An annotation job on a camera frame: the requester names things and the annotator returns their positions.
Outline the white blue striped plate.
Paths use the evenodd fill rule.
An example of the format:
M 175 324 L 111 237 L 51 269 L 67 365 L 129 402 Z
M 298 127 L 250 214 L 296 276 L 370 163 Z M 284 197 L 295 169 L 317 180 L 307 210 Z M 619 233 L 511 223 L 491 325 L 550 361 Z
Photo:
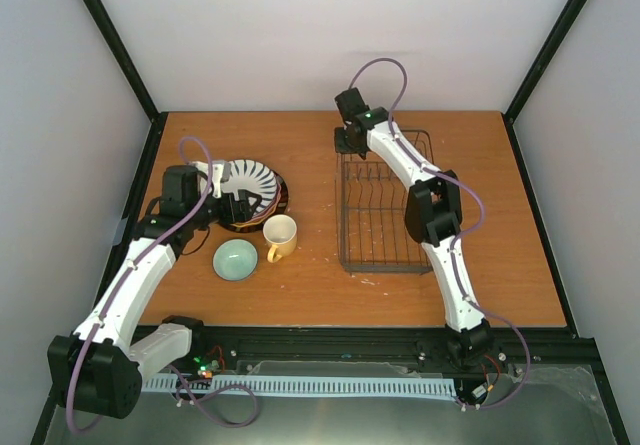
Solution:
M 267 204 L 263 209 L 255 211 L 253 218 L 257 217 L 276 200 L 278 185 L 275 172 L 263 163 L 251 159 L 236 159 L 226 162 L 230 163 L 231 173 L 229 180 L 221 185 L 222 192 L 236 194 L 240 189 L 245 189 L 262 196 L 267 200 Z M 219 214 L 219 199 L 208 195 L 205 205 L 215 214 Z

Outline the yellow ceramic mug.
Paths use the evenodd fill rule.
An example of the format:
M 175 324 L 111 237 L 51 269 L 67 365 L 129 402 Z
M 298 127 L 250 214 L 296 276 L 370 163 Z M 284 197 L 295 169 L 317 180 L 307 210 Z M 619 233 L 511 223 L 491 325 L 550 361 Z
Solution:
M 297 232 L 295 220 L 287 215 L 274 215 L 264 223 L 263 235 L 269 246 L 269 263 L 276 263 L 296 250 Z

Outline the pale green ceramic bowl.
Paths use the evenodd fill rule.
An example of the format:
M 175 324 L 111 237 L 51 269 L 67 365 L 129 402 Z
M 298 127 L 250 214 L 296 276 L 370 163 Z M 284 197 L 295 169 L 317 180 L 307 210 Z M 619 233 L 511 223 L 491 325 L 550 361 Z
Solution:
M 231 239 L 220 245 L 212 259 L 213 269 L 223 280 L 242 281 L 253 274 L 258 264 L 254 245 L 243 239 Z

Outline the black wire dish rack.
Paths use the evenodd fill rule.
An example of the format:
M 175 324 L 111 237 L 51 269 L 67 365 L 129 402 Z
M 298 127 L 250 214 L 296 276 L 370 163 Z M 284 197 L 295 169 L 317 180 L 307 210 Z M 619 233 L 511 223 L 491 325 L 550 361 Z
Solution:
M 421 246 L 404 224 L 407 192 L 373 152 L 351 154 L 340 127 L 334 130 L 338 259 L 349 273 L 426 274 Z

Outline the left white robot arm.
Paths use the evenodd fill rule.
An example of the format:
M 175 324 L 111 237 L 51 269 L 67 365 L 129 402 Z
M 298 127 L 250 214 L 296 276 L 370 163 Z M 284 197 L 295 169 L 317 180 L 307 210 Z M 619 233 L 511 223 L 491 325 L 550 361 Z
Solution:
M 216 223 L 251 220 L 269 204 L 255 188 L 228 188 L 239 167 L 230 162 L 192 162 L 166 169 L 162 193 L 138 222 L 126 257 L 88 317 L 47 350 L 52 391 L 67 412 L 125 418 L 143 385 L 175 361 L 201 365 L 208 355 L 202 321 L 166 318 L 135 341 L 140 317 L 163 277 L 198 230 Z

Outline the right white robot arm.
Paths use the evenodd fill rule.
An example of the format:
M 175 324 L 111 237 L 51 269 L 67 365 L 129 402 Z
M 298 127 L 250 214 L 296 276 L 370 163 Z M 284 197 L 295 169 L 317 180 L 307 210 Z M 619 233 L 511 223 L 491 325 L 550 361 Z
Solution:
M 405 187 L 404 225 L 437 279 L 445 310 L 446 353 L 454 367 L 470 368 L 490 351 L 493 335 L 463 257 L 461 182 L 455 172 L 442 171 L 421 155 L 390 112 L 366 105 L 357 88 L 342 91 L 334 101 L 343 122 L 334 133 L 336 151 L 363 159 L 375 153 Z

